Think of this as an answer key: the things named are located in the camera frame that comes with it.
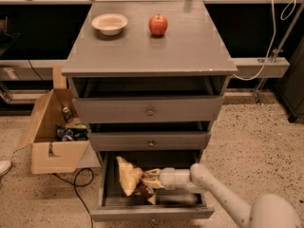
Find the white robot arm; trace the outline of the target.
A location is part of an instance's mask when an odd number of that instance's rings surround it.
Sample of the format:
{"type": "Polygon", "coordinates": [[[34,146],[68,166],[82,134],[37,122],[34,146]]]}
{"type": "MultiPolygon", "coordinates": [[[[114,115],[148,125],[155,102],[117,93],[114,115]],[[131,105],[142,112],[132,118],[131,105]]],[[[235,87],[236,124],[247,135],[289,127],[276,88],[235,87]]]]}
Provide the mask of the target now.
{"type": "Polygon", "coordinates": [[[302,228],[299,215],[284,198],[263,194],[249,204],[201,163],[189,169],[152,169],[145,172],[142,182],[154,189],[183,189],[197,194],[208,191],[239,228],[302,228]]]}

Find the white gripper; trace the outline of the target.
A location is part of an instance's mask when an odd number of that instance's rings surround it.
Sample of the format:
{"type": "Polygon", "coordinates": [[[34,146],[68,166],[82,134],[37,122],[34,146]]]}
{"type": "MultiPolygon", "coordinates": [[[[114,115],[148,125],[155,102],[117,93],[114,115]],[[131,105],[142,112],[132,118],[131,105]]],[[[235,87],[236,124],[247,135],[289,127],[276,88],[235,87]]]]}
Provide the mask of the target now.
{"type": "Polygon", "coordinates": [[[145,171],[144,177],[149,179],[159,177],[159,180],[142,179],[142,183],[144,185],[153,189],[186,189],[191,183],[189,169],[175,169],[166,167],[163,170],[160,170],[160,168],[155,168],[145,171]]]}

